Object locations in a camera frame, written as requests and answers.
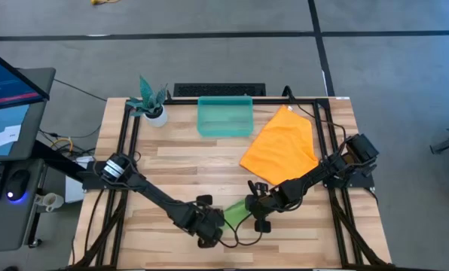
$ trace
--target orange towel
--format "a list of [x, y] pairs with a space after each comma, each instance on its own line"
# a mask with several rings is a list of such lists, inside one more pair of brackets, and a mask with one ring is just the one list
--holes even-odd
[[318, 165], [310, 121], [282, 105], [241, 158], [240, 165], [271, 184], [309, 172]]

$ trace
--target green plastic container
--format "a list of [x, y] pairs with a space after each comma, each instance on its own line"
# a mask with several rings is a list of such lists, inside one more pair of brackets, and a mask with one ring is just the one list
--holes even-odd
[[253, 132], [252, 97], [201, 96], [197, 130], [203, 137], [248, 137]]

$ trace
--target paper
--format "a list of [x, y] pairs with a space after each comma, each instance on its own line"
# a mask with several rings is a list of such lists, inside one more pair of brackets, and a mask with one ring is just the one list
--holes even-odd
[[0, 132], [0, 146], [19, 140], [20, 125], [7, 126]]
[[[87, 163], [93, 160], [93, 157], [79, 157], [75, 162], [86, 169]], [[66, 202], [77, 202], [83, 199], [84, 190], [82, 189], [82, 183], [66, 176]]]

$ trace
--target computer screen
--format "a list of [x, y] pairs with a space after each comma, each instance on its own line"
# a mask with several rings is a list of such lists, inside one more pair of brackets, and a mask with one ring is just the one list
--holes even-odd
[[0, 108], [44, 99], [48, 99], [48, 94], [0, 58]]

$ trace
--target wooden tabletop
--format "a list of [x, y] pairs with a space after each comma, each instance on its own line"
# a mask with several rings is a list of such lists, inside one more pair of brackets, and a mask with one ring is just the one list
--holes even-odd
[[[115, 152], [124, 113], [125, 98], [109, 99], [105, 108], [96, 159], [107, 160]], [[330, 98], [335, 123], [345, 126], [347, 135], [358, 132], [349, 99]], [[249, 138], [202, 139], [197, 131], [196, 105], [167, 105], [168, 123], [154, 128], [141, 119], [136, 150], [142, 154], [139, 171], [149, 181], [182, 201], [195, 200], [203, 194], [213, 195], [214, 206], [226, 209], [250, 194], [247, 181], [262, 181], [239, 166], [245, 153], [261, 128], [272, 118], [280, 105], [254, 105], [255, 129]], [[315, 155], [321, 157], [315, 121], [293, 106], [296, 113], [309, 119], [313, 126]], [[309, 105], [302, 105], [313, 113]], [[132, 121], [127, 130], [125, 149], [129, 146]], [[327, 126], [323, 125], [328, 153], [331, 153]], [[342, 132], [336, 130], [338, 143]], [[364, 189], [350, 188], [350, 200], [357, 230], [365, 241], [386, 262], [390, 255], [383, 234], [375, 199]], [[75, 234], [75, 256], [84, 252], [87, 225], [98, 191], [87, 192]], [[105, 212], [107, 192], [97, 206], [89, 246], [98, 236]], [[127, 202], [124, 231], [118, 269], [139, 268], [313, 268], [340, 267], [328, 192], [318, 184], [308, 190], [302, 206], [294, 212], [273, 213], [269, 216], [272, 232], [250, 247], [197, 247], [197, 237], [176, 228], [166, 213], [138, 193], [131, 192]], [[251, 242], [258, 233], [252, 219], [238, 231], [240, 240]], [[346, 230], [349, 262], [353, 262], [350, 237]], [[111, 255], [113, 235], [108, 239], [104, 263]], [[234, 243], [230, 230], [224, 232], [224, 242]]]

